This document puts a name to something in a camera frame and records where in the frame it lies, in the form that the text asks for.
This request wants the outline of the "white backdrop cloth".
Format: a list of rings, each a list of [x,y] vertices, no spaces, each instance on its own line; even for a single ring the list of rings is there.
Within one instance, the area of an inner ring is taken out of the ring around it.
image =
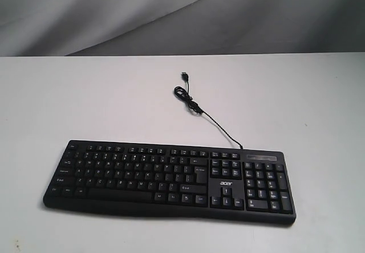
[[[364,50],[364,0],[1,0],[2,56]]]

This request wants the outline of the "black acer keyboard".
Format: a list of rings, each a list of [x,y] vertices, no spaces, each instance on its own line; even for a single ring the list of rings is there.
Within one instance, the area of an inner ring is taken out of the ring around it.
[[[84,213],[292,225],[281,152],[71,140],[43,196]]]

